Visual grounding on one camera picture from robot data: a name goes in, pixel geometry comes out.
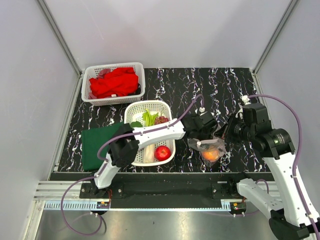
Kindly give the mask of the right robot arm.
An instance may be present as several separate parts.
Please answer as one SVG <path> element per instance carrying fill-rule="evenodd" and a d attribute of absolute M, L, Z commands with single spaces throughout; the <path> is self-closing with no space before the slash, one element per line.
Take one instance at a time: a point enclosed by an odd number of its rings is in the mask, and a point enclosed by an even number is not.
<path fill-rule="evenodd" d="M 228 195 L 249 200 L 268 219 L 279 240 L 320 238 L 320 215 L 314 208 L 294 161 L 298 154 L 289 133 L 272 127 L 267 108 L 249 103 L 229 117 L 215 133 L 227 143 L 249 142 L 269 167 L 281 200 L 262 190 L 251 178 L 242 176 L 227 185 Z"/>

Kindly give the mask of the beige fake garlic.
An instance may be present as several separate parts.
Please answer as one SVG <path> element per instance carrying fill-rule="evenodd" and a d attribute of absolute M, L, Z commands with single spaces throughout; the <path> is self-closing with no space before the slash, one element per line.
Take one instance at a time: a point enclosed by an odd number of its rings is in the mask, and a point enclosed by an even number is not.
<path fill-rule="evenodd" d="M 146 108 L 145 112 L 142 114 L 146 127 L 151 127 L 155 125 L 156 118 L 159 116 L 159 113 L 151 114 L 151 112 Z M 150 164 L 154 162 L 154 151 L 155 145 L 151 144 L 146 146 L 143 149 L 143 163 Z"/>

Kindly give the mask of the green fake pepper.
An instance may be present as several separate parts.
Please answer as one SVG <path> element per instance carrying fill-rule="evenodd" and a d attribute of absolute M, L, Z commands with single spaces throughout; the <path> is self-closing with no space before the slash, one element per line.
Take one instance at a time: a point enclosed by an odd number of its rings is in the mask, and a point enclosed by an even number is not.
<path fill-rule="evenodd" d="M 133 121 L 130 123 L 131 128 L 142 128 L 143 124 L 139 121 Z"/>

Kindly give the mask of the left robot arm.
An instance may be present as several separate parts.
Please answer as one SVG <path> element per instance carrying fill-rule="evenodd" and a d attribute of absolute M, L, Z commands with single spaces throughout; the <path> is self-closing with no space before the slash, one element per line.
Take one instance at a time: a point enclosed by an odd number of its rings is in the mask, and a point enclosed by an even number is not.
<path fill-rule="evenodd" d="M 153 126 L 131 127 L 125 123 L 97 151 L 102 165 L 93 175 L 90 192 L 97 198 L 103 198 L 118 171 L 132 164 L 141 149 L 183 138 L 208 140 L 217 128 L 218 123 L 211 112 L 187 113 Z"/>

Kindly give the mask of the clear zip top bag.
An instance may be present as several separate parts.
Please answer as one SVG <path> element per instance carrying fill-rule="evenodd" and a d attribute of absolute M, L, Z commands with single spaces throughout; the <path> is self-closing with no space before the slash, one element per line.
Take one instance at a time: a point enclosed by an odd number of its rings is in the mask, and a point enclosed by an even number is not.
<path fill-rule="evenodd" d="M 190 148 L 200 153 L 202 161 L 209 167 L 217 163 L 227 152 L 225 141 L 219 137 L 207 140 L 189 138 L 187 143 Z"/>

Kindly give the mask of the red fake apple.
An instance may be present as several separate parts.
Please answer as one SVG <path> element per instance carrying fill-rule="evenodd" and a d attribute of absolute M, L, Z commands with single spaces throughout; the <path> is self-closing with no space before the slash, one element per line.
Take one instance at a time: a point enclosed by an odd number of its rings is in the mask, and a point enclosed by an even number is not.
<path fill-rule="evenodd" d="M 160 162 L 167 160 L 170 156 L 171 150 L 165 145 L 158 146 L 154 151 L 154 157 Z"/>

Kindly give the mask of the purple fake grapes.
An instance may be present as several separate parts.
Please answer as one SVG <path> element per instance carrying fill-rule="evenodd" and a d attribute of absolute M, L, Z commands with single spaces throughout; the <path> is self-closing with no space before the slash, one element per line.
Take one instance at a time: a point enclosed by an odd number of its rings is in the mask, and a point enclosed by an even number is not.
<path fill-rule="evenodd" d="M 159 125 L 159 124 L 167 123 L 168 121 L 169 119 L 165 116 L 157 116 L 155 118 L 154 124 Z"/>

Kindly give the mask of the orange fake fruit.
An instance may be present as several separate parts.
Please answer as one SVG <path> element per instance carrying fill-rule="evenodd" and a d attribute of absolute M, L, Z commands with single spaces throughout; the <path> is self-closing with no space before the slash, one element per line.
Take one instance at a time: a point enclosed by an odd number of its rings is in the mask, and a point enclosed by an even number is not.
<path fill-rule="evenodd" d="M 201 153 L 204 160 L 215 162 L 220 158 L 220 151 L 217 148 L 207 149 Z"/>

